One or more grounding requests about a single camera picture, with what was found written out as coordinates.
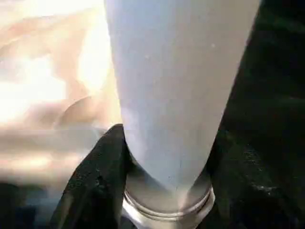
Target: white cylinder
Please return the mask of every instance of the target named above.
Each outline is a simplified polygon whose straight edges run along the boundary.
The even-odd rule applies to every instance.
[[[209,157],[259,0],[107,0],[130,152],[185,193]]]

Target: metal base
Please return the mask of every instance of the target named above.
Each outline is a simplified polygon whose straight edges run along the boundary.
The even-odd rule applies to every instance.
[[[126,180],[123,215],[138,229],[194,229],[214,204],[210,178],[203,171],[185,194],[183,184],[168,191],[139,167]]]
[[[215,201],[213,188],[200,202],[190,208],[186,214],[178,217],[171,215],[151,214],[125,193],[123,214],[128,217],[138,229],[195,229],[211,211]]]

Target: black fabric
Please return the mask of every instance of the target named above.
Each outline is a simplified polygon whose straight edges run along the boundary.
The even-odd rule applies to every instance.
[[[199,228],[305,226],[304,6],[262,3],[207,163],[223,225]]]
[[[117,229],[131,163],[122,125],[115,125],[76,168],[51,218],[51,229]]]

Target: blurry background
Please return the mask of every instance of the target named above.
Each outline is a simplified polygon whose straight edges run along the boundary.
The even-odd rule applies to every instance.
[[[39,227],[121,122],[105,11],[97,0],[8,0],[0,15],[0,227]]]

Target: black surface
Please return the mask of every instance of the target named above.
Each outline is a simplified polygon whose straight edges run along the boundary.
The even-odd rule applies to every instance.
[[[216,205],[199,228],[305,228],[304,51],[304,3],[265,1],[207,163]]]
[[[115,125],[76,168],[51,229],[118,228],[129,163],[123,127]]]

